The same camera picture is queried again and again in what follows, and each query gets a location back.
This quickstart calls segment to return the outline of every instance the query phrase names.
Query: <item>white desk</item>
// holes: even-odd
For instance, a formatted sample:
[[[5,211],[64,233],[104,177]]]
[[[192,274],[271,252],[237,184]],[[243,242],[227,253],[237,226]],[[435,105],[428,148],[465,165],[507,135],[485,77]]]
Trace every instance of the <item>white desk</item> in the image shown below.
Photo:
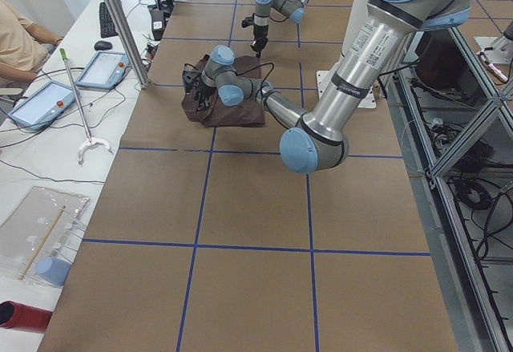
[[[102,0],[92,0],[85,11],[77,19],[68,35],[62,41],[60,47],[66,50],[72,67],[85,67],[95,53],[93,45],[100,40],[98,7]],[[139,0],[121,0],[123,10],[127,14]],[[135,43],[139,51],[143,51],[147,39],[143,36],[151,34],[150,15],[145,5],[137,6],[127,18]],[[108,38],[113,44],[112,51],[123,51],[119,37]],[[63,69],[63,61],[59,51],[56,51],[45,64],[43,70],[53,71]],[[69,84],[66,72],[52,75],[52,78]],[[26,95],[32,94],[47,82],[47,78],[36,80],[28,89]],[[105,116],[103,122],[92,129],[93,136],[98,136],[109,141],[114,153],[119,147],[119,140],[123,134],[130,115],[139,95],[139,83],[133,72],[130,72],[123,82],[117,87],[119,92],[126,96],[126,100],[115,107]],[[103,92],[81,91],[84,106],[97,99]],[[115,91],[105,95],[101,100],[94,102],[92,106],[85,106],[84,112],[90,126],[96,125],[106,110],[119,103],[123,97]],[[76,105],[67,109],[64,113],[75,111],[69,116],[54,122],[52,126],[63,126],[69,123],[81,123]],[[15,128],[15,125],[6,120],[0,127],[0,146],[18,142],[28,135],[19,131],[6,130]],[[78,164],[77,152],[79,145],[86,140],[83,127],[74,126],[64,129],[46,129],[42,134],[10,148],[3,148],[0,159],[9,164],[26,168],[40,176],[48,176],[54,179],[74,180],[100,180],[105,181],[111,167],[114,156],[105,148],[99,147],[87,150],[82,166]],[[43,186],[66,192],[73,192],[89,196],[91,198],[81,220],[87,223],[95,208],[101,184],[90,183],[55,183],[53,181],[39,180],[29,174],[9,168],[0,164],[0,223],[15,210],[22,198],[30,191],[32,186]],[[53,310],[59,299],[60,289],[31,285],[21,281],[0,275],[0,302],[5,300],[19,301],[28,305]],[[0,329],[0,350],[16,352],[32,352],[38,349],[41,342],[41,334],[32,334],[15,330]]]

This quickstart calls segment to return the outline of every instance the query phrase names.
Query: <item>person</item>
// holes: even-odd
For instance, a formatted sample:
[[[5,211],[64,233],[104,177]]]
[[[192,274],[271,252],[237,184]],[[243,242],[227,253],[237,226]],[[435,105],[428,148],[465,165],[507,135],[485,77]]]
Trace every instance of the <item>person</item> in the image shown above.
[[[57,46],[62,40],[0,0],[0,87],[27,88],[48,56],[41,43]]]

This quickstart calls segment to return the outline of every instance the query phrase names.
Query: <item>brown cloth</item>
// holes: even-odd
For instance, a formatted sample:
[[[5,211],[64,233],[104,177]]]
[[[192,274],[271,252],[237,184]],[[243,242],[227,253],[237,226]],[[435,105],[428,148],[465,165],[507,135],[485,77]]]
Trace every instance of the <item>brown cloth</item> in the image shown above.
[[[197,64],[198,71],[202,71],[207,64],[208,55],[205,55]],[[237,73],[244,73],[260,65],[256,57],[243,56],[235,59],[233,67]],[[255,68],[244,74],[249,78],[261,78],[260,68]],[[200,122],[206,127],[263,127],[265,125],[264,109],[254,99],[245,99],[236,106],[225,106],[221,102],[217,91],[210,97],[210,105],[199,110],[199,101],[195,99],[196,89],[186,93],[182,100],[185,115],[192,122]]]

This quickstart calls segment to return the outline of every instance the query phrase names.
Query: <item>red cylinder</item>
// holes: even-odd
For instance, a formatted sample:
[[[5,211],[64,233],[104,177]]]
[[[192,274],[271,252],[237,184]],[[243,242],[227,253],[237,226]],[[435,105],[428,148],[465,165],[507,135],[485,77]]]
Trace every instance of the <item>red cylinder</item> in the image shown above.
[[[52,314],[50,310],[4,301],[0,304],[0,328],[44,334]]]

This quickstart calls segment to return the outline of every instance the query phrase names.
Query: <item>keyboard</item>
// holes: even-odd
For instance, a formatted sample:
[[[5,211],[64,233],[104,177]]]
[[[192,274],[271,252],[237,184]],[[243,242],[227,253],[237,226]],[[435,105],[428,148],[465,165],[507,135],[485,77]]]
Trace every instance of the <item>keyboard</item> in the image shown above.
[[[99,4],[99,29],[101,38],[115,37],[118,34],[105,2]]]

